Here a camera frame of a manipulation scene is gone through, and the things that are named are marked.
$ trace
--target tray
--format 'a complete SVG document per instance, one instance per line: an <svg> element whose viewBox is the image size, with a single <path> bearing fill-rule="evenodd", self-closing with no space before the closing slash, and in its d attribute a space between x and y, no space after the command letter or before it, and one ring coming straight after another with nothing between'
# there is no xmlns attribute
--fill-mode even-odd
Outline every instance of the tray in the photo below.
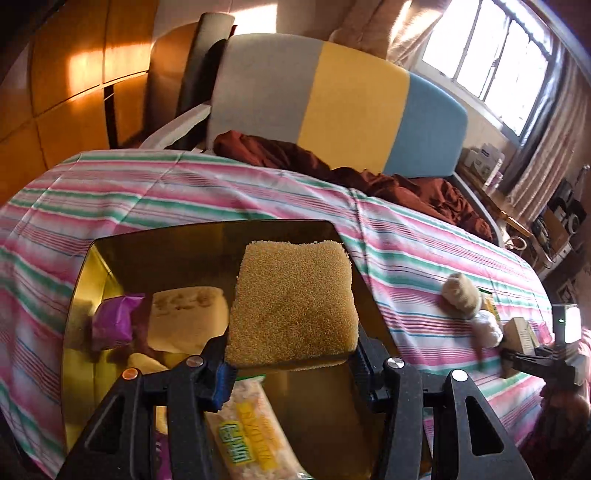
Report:
<svg viewBox="0 0 591 480"><path fill-rule="evenodd" d="M125 358L90 350L90 323L101 301L125 293L204 285L221 288L231 306L244 249L254 240L342 243L334 226L322 220L248 220L126 233L98 239L90 246L64 335L61 407L68 451L125 368ZM396 346L372 294L353 262L352 267L361 324L394 355ZM264 388L310 475L369 478L385 417L366 409L346 364L268 374Z"/></svg>

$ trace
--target purple package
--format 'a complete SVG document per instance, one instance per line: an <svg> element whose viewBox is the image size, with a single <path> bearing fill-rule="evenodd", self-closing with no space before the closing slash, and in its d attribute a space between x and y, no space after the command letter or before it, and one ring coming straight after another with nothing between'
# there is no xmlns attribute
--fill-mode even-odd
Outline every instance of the purple package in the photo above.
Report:
<svg viewBox="0 0 591 480"><path fill-rule="evenodd" d="M92 349L107 350L133 340L131 312L142 303L143 293L103 300L92 317Z"/></svg>
<svg viewBox="0 0 591 480"><path fill-rule="evenodd" d="M168 436L156 432L156 480L172 480Z"/></svg>

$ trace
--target striped bedsheet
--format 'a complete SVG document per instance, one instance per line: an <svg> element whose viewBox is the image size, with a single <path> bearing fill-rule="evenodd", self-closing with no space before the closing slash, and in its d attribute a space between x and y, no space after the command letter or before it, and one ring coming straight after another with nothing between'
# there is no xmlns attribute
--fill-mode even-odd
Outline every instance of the striped bedsheet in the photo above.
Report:
<svg viewBox="0 0 591 480"><path fill-rule="evenodd" d="M93 151L46 172L0 209L0 406L23 449L50 476L64 459L60 360L70 298L90 243L184 223L325 219L336 226L406 361L463 368L519 442L539 409L541 380L499 377L469 325L441 300L464 272L494 292L503 320L549 336L550 304L514 254L454 226L313 178L176 151ZM432 422L426 420L428 436Z"/></svg>

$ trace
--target plastic bag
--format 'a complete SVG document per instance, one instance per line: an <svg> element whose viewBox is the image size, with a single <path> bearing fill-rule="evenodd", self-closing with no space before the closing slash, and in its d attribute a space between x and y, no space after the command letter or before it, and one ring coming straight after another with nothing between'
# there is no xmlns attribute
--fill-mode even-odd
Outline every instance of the plastic bag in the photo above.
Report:
<svg viewBox="0 0 591 480"><path fill-rule="evenodd" d="M488 310L479 310L470 322L479 346L494 348L499 345L503 331L498 326L494 314Z"/></svg>
<svg viewBox="0 0 591 480"><path fill-rule="evenodd" d="M170 451L168 449L168 436L156 432L156 480L173 480L170 470Z"/></svg>
<svg viewBox="0 0 591 480"><path fill-rule="evenodd" d="M103 300L92 317L92 349L107 350L133 340L131 312L142 303L143 293Z"/></svg>
<svg viewBox="0 0 591 480"><path fill-rule="evenodd" d="M262 380L237 381L220 412L206 413L224 463L233 480L311 479L287 442Z"/></svg>

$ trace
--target small box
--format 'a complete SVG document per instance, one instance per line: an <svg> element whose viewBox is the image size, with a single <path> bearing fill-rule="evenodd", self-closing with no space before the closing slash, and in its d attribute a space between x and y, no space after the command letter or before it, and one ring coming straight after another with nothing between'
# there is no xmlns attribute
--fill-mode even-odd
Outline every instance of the small box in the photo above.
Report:
<svg viewBox="0 0 591 480"><path fill-rule="evenodd" d="M503 327L501 349L506 348L525 355L535 355L535 347L537 346L540 346L540 342L525 318L514 317ZM517 373L509 361L503 360L502 367L503 378L512 377Z"/></svg>
<svg viewBox="0 0 591 480"><path fill-rule="evenodd" d="M490 144L485 144L482 148L472 149L464 159L464 165L478 175L485 186L489 186L495 175L501 169L505 156Z"/></svg>
<svg viewBox="0 0 591 480"><path fill-rule="evenodd" d="M478 291L480 291L480 298L482 299L480 309L486 310L487 312L491 312L495 316L497 325L502 330L503 324L501 323L499 310L497 310L496 308L495 299L492 296L492 292L485 290L484 288L479 288Z"/></svg>
<svg viewBox="0 0 591 480"><path fill-rule="evenodd" d="M544 223L546 224L546 228L548 230L550 246L554 252L558 253L568 243L570 234L566 228L563 227L562 223L560 223L558 217L550 210L546 209L542 215L542 218L544 219Z"/></svg>

